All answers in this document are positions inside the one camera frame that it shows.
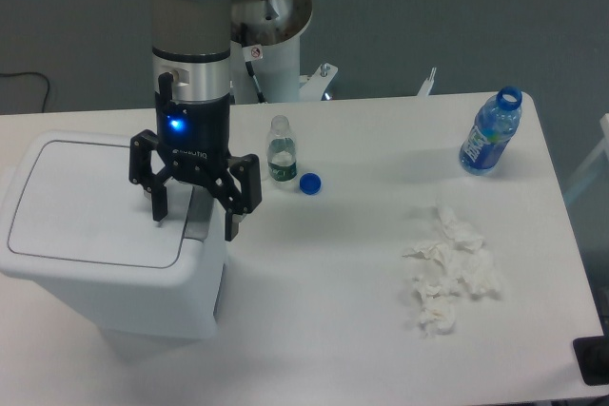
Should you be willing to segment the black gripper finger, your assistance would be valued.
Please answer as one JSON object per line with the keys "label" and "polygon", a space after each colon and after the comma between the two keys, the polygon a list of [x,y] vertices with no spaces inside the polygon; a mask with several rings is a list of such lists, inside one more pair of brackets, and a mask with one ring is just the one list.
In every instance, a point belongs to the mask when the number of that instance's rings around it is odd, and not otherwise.
{"label": "black gripper finger", "polygon": [[132,184],[139,184],[151,199],[152,219],[162,221],[168,213],[166,182],[170,178],[169,170],[164,166],[154,173],[151,166],[152,152],[160,142],[151,130],[143,130],[134,135],[129,142],[128,179]]}
{"label": "black gripper finger", "polygon": [[225,210],[225,240],[232,242],[239,233],[239,224],[262,201],[259,157],[247,154],[229,157],[226,167],[213,179],[213,195]]}

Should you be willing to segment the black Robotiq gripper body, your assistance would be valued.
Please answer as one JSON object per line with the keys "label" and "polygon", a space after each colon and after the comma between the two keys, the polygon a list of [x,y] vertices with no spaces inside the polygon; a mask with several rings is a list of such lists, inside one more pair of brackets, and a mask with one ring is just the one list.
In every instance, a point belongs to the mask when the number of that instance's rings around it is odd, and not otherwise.
{"label": "black Robotiq gripper body", "polygon": [[173,87],[172,73],[158,76],[155,110],[160,155],[176,180],[225,197],[232,187],[227,164],[230,95],[179,101]]}

